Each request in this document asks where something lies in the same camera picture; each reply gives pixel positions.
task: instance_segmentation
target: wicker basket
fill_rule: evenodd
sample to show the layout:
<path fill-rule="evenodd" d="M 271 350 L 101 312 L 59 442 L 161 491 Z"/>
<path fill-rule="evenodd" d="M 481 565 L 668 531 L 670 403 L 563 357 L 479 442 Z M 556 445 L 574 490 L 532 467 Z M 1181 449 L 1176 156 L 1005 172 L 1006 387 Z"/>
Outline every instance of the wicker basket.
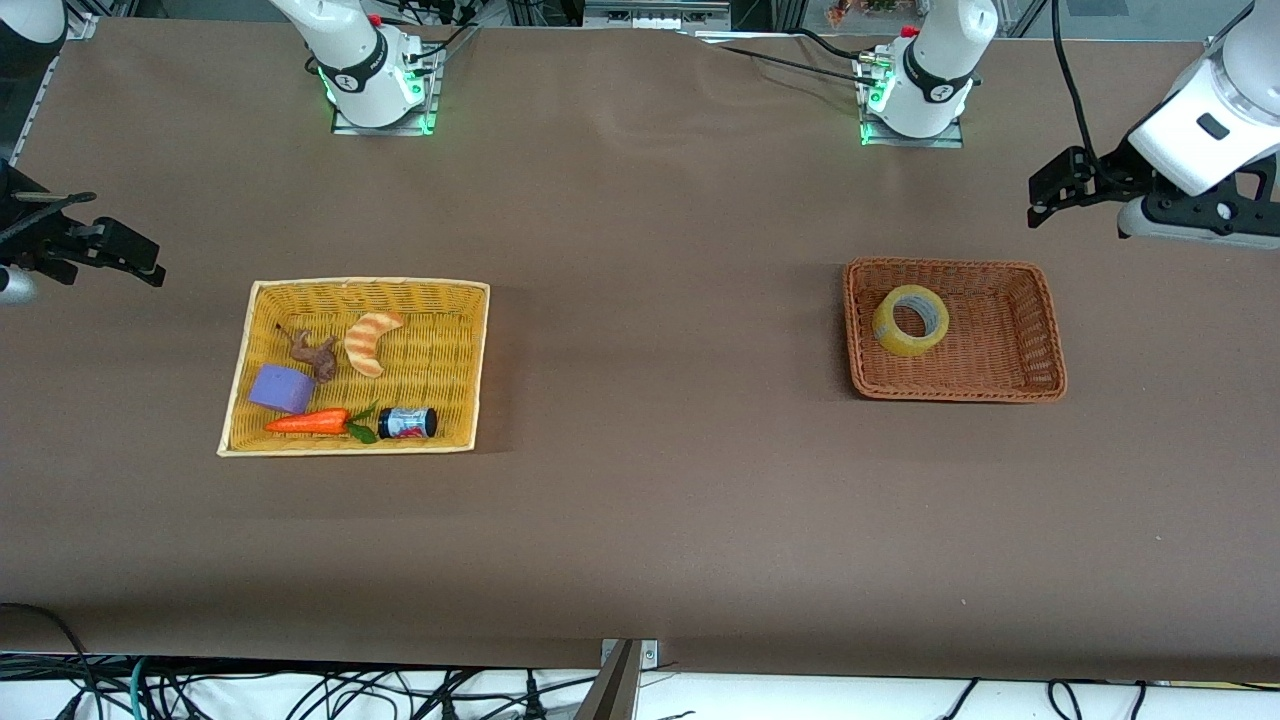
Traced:
<path fill-rule="evenodd" d="M 348 364 L 342 337 L 365 313 L 396 311 L 404 327 L 379 341 L 385 372 L 366 378 Z M 218 455 L 297 456 L 472 450 L 480 414 L 480 365 L 489 319 L 489 286 L 466 281 L 417 278 L 324 278 L 256 282 L 239 360 L 227 404 Z M 434 438 L 384 439 L 361 445 L 348 436 L 283 436 L 262 429 L 280 414 L 248 402 L 248 391 L 264 363 L 307 372 L 289 357 L 287 331 L 310 329 L 312 343 L 338 337 L 338 374 L 316 386 L 311 410 L 346 407 L 435 407 Z M 376 419 L 366 421 L 375 425 Z"/>
<path fill-rule="evenodd" d="M 938 293 L 951 314 L 947 336 L 918 357 L 887 352 L 872 316 L 897 286 Z M 908 334 L 924 324 L 895 314 Z M 1028 263 L 860 258 L 845 268 L 845 325 L 854 387 L 887 400 L 1052 402 L 1066 393 L 1066 368 L 1044 273 Z"/>

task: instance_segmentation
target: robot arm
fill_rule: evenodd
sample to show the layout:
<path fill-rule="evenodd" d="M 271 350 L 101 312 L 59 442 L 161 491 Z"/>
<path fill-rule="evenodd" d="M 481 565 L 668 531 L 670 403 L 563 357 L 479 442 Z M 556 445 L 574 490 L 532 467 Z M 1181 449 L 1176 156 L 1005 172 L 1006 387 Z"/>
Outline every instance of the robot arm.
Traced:
<path fill-rule="evenodd" d="M 1280 150 L 1280 0 L 1256 0 L 1097 167 L 1069 147 L 1032 176 L 1028 225 L 1057 210 L 1125 202 L 1123 237 L 1280 249 L 1271 202 Z M 1256 178 L 1242 195 L 1238 173 Z"/>
<path fill-rule="evenodd" d="M 881 81 L 867 92 L 865 111 L 906 138 L 942 133 L 964 113 L 974 68 L 1000 24 L 991 0 L 938 0 L 919 35 L 876 49 L 888 72 L 854 61 L 854 70 Z"/>
<path fill-rule="evenodd" d="M 0 91 L 38 78 L 65 38 L 61 0 L 0 0 Z M 86 225 L 63 215 L 68 205 L 93 197 L 50 193 L 0 160 L 0 305 L 36 297 L 32 272 L 72 284 L 78 265 L 123 270 L 154 287 L 164 283 L 156 243 L 111 218 Z"/>
<path fill-rule="evenodd" d="M 358 0 L 270 0 L 293 23 L 320 65 L 334 106 L 351 123 L 389 126 L 426 101 L 417 56 L 422 41 L 374 27 Z"/>

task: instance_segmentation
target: roll of packing tape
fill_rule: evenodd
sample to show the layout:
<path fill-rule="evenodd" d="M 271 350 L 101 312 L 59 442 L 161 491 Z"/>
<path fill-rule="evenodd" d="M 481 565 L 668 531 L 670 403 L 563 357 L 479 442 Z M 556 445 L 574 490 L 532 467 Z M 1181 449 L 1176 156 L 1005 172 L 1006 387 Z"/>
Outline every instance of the roll of packing tape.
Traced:
<path fill-rule="evenodd" d="M 893 322 L 895 307 L 909 307 L 924 320 L 924 337 L 909 336 Z M 872 327 L 876 340 L 893 355 L 915 357 L 923 355 L 947 334 L 951 316 L 936 292 L 918 284 L 895 287 L 876 309 Z"/>

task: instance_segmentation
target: purple sponge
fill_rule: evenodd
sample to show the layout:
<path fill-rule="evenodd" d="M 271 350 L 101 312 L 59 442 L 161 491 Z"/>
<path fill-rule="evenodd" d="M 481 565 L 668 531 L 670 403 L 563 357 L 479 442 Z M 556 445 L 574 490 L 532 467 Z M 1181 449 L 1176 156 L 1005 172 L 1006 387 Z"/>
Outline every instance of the purple sponge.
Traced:
<path fill-rule="evenodd" d="M 257 370 L 257 379 L 253 380 L 253 389 L 248 391 L 248 401 L 297 415 L 307 411 L 307 404 L 311 402 L 311 393 L 315 389 L 316 382 L 306 373 L 280 365 L 262 365 Z"/>

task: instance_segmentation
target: table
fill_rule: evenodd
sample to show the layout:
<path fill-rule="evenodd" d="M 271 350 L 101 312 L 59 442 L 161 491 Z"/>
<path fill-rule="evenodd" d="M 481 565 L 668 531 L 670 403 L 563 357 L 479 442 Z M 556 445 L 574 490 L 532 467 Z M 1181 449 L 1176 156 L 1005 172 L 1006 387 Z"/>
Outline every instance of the table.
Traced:
<path fill-rule="evenodd" d="M 1197 51 L 1070 44 L 1100 145 Z M 1280 255 L 1119 241 L 1116 206 L 1028 231 L 1076 141 L 1047 42 L 991 47 L 959 151 L 863 147 L 841 81 L 672 33 L 485 29 L 417 140 L 330 136 L 305 58 L 284 24 L 67 49 L 20 169 L 169 281 L 5 313 L 6 600 L 108 652 L 1280 679 Z M 861 255 L 1039 264 L 1065 400 L 858 398 Z M 216 457 L 251 282 L 348 274 L 493 284 L 476 451 Z"/>

